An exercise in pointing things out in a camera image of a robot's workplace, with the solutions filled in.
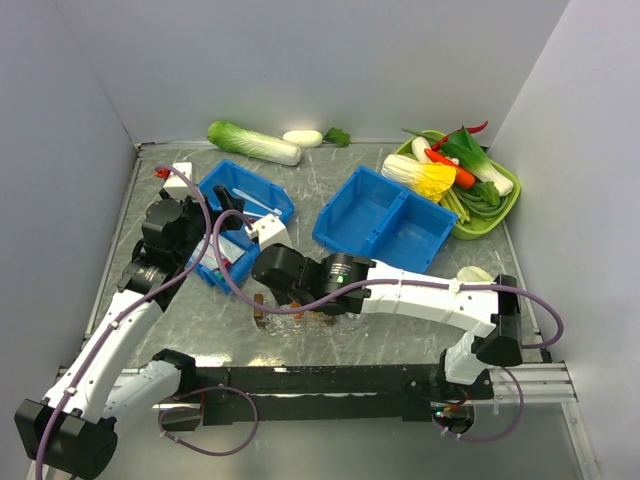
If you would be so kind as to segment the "orange toothpaste tube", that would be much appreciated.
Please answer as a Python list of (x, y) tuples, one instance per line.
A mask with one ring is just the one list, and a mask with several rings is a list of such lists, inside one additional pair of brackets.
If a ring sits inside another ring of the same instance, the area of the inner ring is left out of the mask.
[[(298, 309), (298, 308), (301, 307), (301, 305), (299, 305), (297, 302), (292, 302), (290, 306), (291, 306), (292, 309)], [(295, 313), (294, 314), (294, 319), (295, 320), (301, 320), (303, 318), (303, 314), (304, 314), (303, 312)]]

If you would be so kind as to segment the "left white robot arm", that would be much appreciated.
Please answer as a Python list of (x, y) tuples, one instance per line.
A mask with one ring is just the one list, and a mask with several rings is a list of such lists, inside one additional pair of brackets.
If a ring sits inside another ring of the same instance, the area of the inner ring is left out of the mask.
[(42, 399), (24, 400), (14, 420), (34, 476), (49, 469), (94, 479), (114, 455), (119, 429), (152, 404), (192, 398), (198, 387), (194, 358), (164, 349), (123, 387), (115, 386), (126, 360), (161, 318), (186, 276), (204, 255), (201, 242), (226, 210), (244, 202), (217, 186), (220, 207), (193, 191), (183, 200), (166, 191), (146, 212), (110, 306), (73, 364)]

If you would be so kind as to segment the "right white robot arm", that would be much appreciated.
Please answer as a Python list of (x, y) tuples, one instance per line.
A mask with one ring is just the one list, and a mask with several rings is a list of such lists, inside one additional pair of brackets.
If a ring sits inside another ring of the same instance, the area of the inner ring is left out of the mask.
[(520, 305), (508, 276), (465, 284), (345, 253), (315, 261), (284, 244), (261, 252), (251, 276), (278, 305), (295, 302), (328, 315), (402, 315), (462, 330), (442, 353), (436, 375), (448, 398), (462, 396), (490, 366), (523, 362)]

